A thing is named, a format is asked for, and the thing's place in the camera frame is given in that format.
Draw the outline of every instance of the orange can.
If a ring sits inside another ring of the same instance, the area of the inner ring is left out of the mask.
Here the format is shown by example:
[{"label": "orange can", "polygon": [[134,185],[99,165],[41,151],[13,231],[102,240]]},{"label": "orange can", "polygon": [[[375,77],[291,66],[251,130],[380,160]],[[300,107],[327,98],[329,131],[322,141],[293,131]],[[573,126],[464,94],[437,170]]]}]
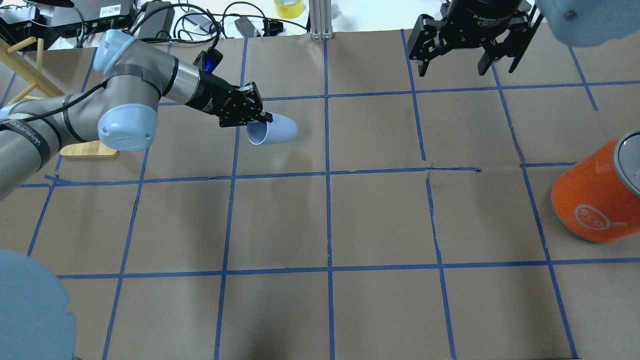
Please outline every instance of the orange can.
[{"label": "orange can", "polygon": [[640,233],[640,130],[560,175],[551,198],[562,223],[581,238],[610,243]]}]

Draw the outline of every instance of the metal lid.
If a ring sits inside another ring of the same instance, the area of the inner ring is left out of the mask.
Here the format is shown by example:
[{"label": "metal lid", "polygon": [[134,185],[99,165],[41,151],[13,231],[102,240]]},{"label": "metal lid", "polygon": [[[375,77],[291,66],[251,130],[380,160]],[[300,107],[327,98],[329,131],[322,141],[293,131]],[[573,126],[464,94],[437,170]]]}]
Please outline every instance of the metal lid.
[{"label": "metal lid", "polygon": [[613,162],[620,180],[640,196],[640,130],[620,138],[613,152]]}]

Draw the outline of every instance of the blue cup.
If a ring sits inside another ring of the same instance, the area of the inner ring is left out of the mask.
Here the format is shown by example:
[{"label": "blue cup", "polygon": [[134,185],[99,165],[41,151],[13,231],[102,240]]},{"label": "blue cup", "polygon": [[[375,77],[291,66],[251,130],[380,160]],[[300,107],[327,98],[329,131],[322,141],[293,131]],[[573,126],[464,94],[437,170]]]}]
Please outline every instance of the blue cup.
[{"label": "blue cup", "polygon": [[292,119],[272,113],[273,122],[250,122],[246,125],[246,137],[254,145],[288,142],[298,134],[298,126]]}]

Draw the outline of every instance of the yellow tape roll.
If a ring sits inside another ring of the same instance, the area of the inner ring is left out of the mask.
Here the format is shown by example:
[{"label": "yellow tape roll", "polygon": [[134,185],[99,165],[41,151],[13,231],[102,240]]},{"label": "yellow tape roll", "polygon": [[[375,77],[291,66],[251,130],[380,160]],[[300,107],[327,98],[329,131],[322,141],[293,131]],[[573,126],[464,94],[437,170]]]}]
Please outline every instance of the yellow tape roll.
[{"label": "yellow tape roll", "polygon": [[278,16],[283,19],[293,19],[299,17],[305,9],[302,0],[273,0],[276,5]]}]

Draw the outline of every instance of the barcode sticker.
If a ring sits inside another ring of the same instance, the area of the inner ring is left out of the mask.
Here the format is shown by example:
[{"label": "barcode sticker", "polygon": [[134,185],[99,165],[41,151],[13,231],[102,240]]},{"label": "barcode sticker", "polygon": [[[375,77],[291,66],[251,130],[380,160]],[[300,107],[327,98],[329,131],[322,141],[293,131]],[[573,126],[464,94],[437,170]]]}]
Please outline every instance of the barcode sticker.
[{"label": "barcode sticker", "polygon": [[102,7],[100,8],[100,18],[119,15],[121,8],[122,8],[122,5],[112,5],[112,6]]}]

